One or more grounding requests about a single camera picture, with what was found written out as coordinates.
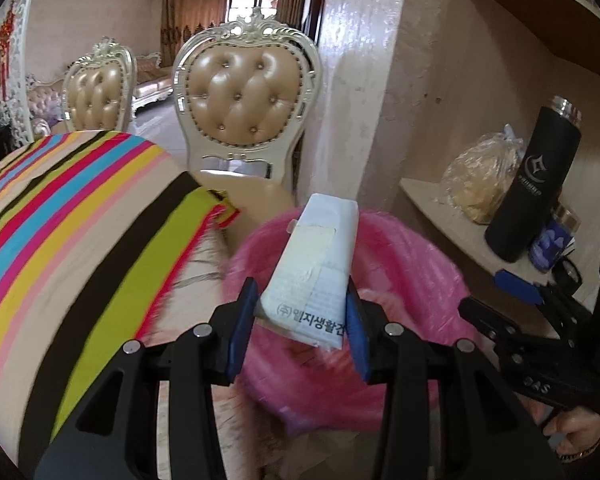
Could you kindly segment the person's right hand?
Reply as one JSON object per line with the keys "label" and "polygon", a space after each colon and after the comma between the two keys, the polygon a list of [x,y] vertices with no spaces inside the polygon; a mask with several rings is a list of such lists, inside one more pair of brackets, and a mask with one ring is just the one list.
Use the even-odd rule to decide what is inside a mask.
{"label": "person's right hand", "polygon": [[518,396],[522,405],[540,427],[542,434],[553,439],[554,453],[564,464],[591,455],[600,445],[600,414],[583,406],[571,411],[549,410],[539,401]]}

